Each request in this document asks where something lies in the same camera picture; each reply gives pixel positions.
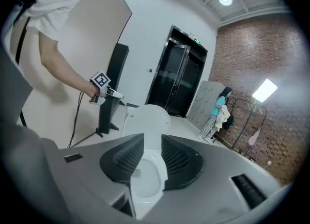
brick wall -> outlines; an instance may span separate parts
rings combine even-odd
[[[310,82],[308,44],[288,14],[258,16],[218,30],[217,47],[210,81],[233,88],[228,103],[251,95],[268,78],[278,90],[262,106],[267,116],[256,145],[246,157],[253,157],[282,184],[294,180],[306,152],[309,125],[308,88]],[[253,104],[238,100],[233,111],[234,125],[221,136],[230,144],[236,141]],[[264,109],[254,108],[236,148],[244,155],[248,139],[261,125]]]

hand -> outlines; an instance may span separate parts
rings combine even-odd
[[[98,87],[94,86],[90,82],[89,86],[85,90],[85,94],[88,95],[90,98],[93,98],[94,96],[98,96],[100,94],[100,91],[99,91]]]

white t-shirt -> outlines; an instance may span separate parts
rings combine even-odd
[[[59,32],[65,25],[71,9],[80,0],[36,0],[25,11],[24,16],[31,16],[27,30],[43,33],[52,40],[59,40]]]

white toilet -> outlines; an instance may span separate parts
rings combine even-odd
[[[167,168],[161,157],[161,135],[171,126],[168,113],[156,105],[130,109],[124,123],[123,136],[144,133],[143,156],[131,180],[131,196],[138,220],[160,200],[168,179]]]

white floor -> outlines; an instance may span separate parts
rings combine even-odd
[[[103,134],[103,138],[101,138],[97,134],[94,134],[92,137],[84,140],[83,142],[79,143],[77,146],[97,144],[97,143],[120,138],[122,135],[122,130],[124,126],[126,109],[127,109],[126,106],[121,106],[121,105],[118,106],[117,110],[115,111],[112,117],[112,123],[120,129],[119,131],[111,129],[109,134]],[[171,128],[170,128],[170,131],[168,132],[169,135],[183,137],[183,138],[191,139],[197,142],[201,142],[196,137],[196,135],[199,133],[199,130],[194,125],[192,125],[188,120],[181,118],[181,117],[175,117],[175,116],[170,116],[170,118],[171,118]],[[214,143],[213,143],[213,140],[209,140],[209,143],[226,148],[222,143],[220,143],[217,140]]]

